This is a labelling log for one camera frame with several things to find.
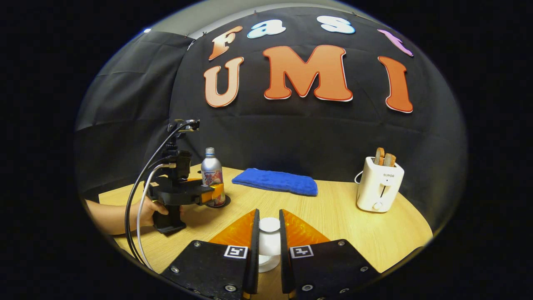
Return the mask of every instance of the blue cloth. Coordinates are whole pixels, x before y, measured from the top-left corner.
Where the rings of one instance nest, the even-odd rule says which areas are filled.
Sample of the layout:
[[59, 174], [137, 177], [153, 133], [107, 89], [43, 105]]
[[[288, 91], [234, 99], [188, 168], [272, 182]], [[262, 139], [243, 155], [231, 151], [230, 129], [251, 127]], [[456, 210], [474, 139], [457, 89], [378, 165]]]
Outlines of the blue cloth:
[[255, 168], [246, 169], [231, 182], [263, 190], [291, 192], [298, 195], [318, 195], [317, 183], [309, 176], [294, 175], [285, 172], [263, 171]]

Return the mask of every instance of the black backdrop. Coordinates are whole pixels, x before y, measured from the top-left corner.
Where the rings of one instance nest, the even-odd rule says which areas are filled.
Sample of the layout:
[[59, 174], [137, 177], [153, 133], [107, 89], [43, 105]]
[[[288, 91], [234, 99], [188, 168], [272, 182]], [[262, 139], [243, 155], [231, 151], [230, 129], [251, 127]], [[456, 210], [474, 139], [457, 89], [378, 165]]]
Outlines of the black backdrop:
[[[356, 33], [323, 30], [317, 21], [321, 15], [348, 20]], [[282, 20], [287, 29], [246, 37], [252, 26], [271, 19]], [[229, 50], [209, 61], [212, 40], [235, 26], [243, 30], [228, 44]], [[414, 56], [401, 52], [377, 29], [401, 39]], [[169, 33], [141, 34], [98, 73], [76, 124], [77, 179], [82, 191], [133, 183], [166, 137], [168, 120], [200, 119], [200, 131], [180, 145], [193, 153], [192, 164], [201, 162], [206, 147], [215, 147], [226, 167], [353, 181], [364, 157], [384, 147], [406, 171], [400, 192], [433, 231], [442, 227], [463, 190], [466, 129], [447, 82], [408, 38], [353, 14], [287, 7], [240, 18], [191, 42]], [[288, 99], [265, 99], [270, 64], [262, 51], [289, 46], [307, 61], [318, 45], [346, 50], [343, 66], [353, 100], [324, 101], [312, 92], [303, 98], [293, 92]], [[389, 79], [378, 56], [407, 68], [412, 113], [387, 108]], [[235, 57], [244, 57], [237, 97], [225, 107], [211, 107], [205, 100], [204, 72]], [[227, 82], [223, 68], [217, 78], [219, 93], [225, 92]], [[318, 84], [317, 78], [311, 90]]]
[[[12, 201], [12, 193], [5, 197], [11, 226], [4, 257], [15, 262], [5, 269], [8, 295], [183, 298], [102, 238], [80, 205], [73, 177], [71, 128], [91, 80], [145, 24], [180, 8], [128, 5], [41, 3], [20, 11], [7, 6], [6, 35], [18, 42], [7, 53], [13, 58], [7, 62], [12, 71], [7, 95], [13, 88], [27, 95], [14, 102], [22, 122], [7, 127], [7, 140], [22, 139], [24, 160], [7, 160], [6, 166], [23, 172], [17, 183], [31, 183], [18, 190], [22, 201]], [[526, 41], [516, 30], [526, 3], [357, 6], [415, 41], [439, 66], [457, 92], [471, 141], [468, 184], [451, 221], [415, 259], [359, 297], [523, 298], [527, 285], [518, 284], [527, 275], [523, 241], [509, 239], [525, 228], [517, 212], [526, 207], [526, 190], [508, 180], [520, 165], [503, 158], [515, 154], [511, 146], [519, 143], [521, 119], [528, 116], [520, 96], [527, 77], [517, 73], [523, 61], [516, 59], [527, 57], [527, 48], [515, 47]], [[17, 68], [11, 68], [14, 62]]]

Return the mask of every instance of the wooden table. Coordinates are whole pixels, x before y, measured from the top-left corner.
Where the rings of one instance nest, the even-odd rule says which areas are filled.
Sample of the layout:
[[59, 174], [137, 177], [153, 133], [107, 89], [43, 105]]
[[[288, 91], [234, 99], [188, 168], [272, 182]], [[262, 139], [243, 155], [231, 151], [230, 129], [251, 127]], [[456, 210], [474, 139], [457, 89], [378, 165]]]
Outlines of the wooden table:
[[[200, 178], [200, 165], [191, 167], [189, 178]], [[433, 237], [424, 217], [401, 194], [391, 209], [383, 214], [360, 210], [356, 205], [358, 185], [336, 181], [315, 180], [318, 196], [308, 197], [285, 192], [273, 192], [231, 183], [242, 170], [223, 168], [224, 190], [231, 203], [222, 209], [206, 206], [183, 206], [182, 220], [187, 228], [166, 236], [153, 227], [141, 228], [144, 253], [158, 273], [168, 267], [192, 241], [209, 241], [218, 232], [245, 213], [259, 209], [260, 218], [279, 217], [285, 209], [303, 219], [330, 240], [346, 239], [378, 272], [384, 272], [411, 251], [426, 245]], [[133, 203], [140, 200], [142, 184], [135, 192]], [[133, 185], [100, 194], [100, 203], [125, 205]], [[138, 248], [136, 234], [133, 234]], [[125, 235], [115, 236], [120, 247], [130, 252]], [[280, 265], [259, 274], [259, 286], [254, 299], [287, 298], [281, 292]]]

